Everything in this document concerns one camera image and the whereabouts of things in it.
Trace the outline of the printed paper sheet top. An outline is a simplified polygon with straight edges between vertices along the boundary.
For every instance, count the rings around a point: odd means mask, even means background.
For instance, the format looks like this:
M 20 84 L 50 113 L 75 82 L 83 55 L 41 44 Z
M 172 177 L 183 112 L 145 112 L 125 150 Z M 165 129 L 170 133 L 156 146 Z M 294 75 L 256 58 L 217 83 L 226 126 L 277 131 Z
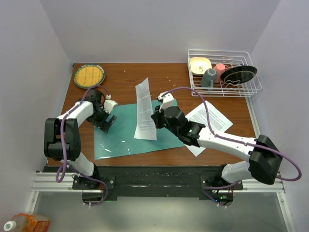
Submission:
M 140 140 L 157 140 L 155 123 L 151 118 L 153 107 L 149 88 L 149 79 L 146 78 L 135 86 L 137 99 L 137 125 L 134 138 Z

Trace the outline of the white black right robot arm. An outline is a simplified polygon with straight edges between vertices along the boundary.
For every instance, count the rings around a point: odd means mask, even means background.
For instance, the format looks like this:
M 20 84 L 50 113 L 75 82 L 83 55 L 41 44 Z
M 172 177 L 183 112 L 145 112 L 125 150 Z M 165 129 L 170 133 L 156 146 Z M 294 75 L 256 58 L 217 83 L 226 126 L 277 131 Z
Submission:
M 263 184 L 274 184 L 282 158 L 267 136 L 255 139 L 211 132 L 206 125 L 188 120 L 177 106 L 165 110 L 157 106 L 151 118 L 157 129 L 169 130 L 185 145 L 216 149 L 242 160 L 222 165 L 209 180 L 212 187 L 225 190 L 235 182 L 252 178 Z

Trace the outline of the teal file folder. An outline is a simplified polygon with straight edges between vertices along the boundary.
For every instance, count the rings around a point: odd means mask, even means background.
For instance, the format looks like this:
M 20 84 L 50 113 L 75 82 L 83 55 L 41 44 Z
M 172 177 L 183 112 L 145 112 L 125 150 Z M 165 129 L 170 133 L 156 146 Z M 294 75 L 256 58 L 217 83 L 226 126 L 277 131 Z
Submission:
M 113 113 L 117 119 L 107 133 L 94 127 L 95 160 L 184 147 L 184 144 L 165 128 L 157 130 L 156 141 L 135 139 L 136 104 L 120 105 Z

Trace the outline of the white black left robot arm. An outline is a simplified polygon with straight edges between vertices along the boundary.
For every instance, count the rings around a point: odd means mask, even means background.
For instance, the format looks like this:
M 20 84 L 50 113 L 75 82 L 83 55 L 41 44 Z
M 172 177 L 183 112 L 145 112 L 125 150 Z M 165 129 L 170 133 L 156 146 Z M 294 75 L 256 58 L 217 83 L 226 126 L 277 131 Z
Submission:
M 56 182 L 60 183 L 68 168 L 83 176 L 83 184 L 88 189 L 96 189 L 100 177 L 96 165 L 82 153 L 79 127 L 88 121 L 94 127 L 107 133 L 117 119 L 111 116 L 118 103 L 111 94 L 104 95 L 98 89 L 89 88 L 81 99 L 64 114 L 48 118 L 44 125 L 44 155 L 62 162 L 56 173 Z

